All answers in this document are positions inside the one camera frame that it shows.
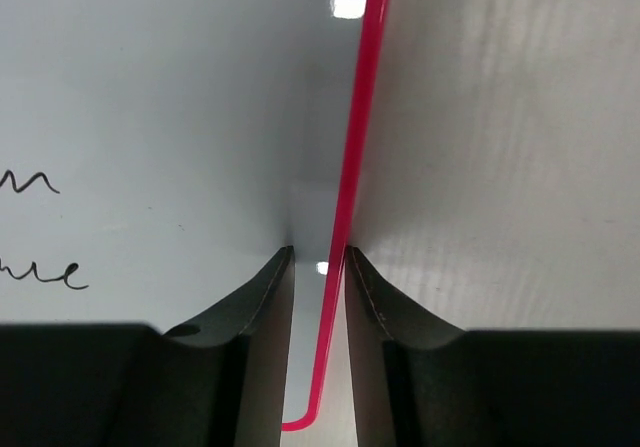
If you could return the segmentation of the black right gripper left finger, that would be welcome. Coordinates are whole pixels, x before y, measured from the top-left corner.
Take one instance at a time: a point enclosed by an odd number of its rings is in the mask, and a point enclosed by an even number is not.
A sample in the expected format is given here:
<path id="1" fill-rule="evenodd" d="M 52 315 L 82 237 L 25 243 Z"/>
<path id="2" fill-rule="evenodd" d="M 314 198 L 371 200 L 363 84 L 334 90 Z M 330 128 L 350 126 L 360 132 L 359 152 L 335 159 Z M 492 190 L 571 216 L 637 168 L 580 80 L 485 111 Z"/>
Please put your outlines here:
<path id="1" fill-rule="evenodd" d="M 5 324 L 5 446 L 276 446 L 295 256 L 166 332 L 144 324 Z"/>

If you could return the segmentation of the pink framed whiteboard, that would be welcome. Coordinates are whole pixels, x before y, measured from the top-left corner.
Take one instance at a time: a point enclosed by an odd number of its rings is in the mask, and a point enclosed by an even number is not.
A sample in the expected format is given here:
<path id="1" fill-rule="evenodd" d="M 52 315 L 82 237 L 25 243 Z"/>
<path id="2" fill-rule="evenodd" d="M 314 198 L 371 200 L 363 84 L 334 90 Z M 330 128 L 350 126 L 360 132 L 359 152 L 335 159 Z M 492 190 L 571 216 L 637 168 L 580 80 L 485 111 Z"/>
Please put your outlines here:
<path id="1" fill-rule="evenodd" d="M 167 330 L 295 249 L 308 411 L 366 0 L 1 0 L 1 318 Z"/>

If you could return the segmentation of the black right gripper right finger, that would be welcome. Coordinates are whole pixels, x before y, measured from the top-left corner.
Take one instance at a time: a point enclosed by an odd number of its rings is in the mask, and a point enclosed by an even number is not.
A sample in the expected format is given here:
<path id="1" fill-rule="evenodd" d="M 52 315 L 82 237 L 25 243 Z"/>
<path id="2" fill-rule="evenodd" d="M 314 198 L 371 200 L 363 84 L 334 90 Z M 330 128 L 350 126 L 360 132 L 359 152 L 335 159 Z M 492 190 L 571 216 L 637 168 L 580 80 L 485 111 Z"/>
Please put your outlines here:
<path id="1" fill-rule="evenodd" d="M 464 330 L 345 253 L 362 446 L 635 446 L 639 335 Z"/>

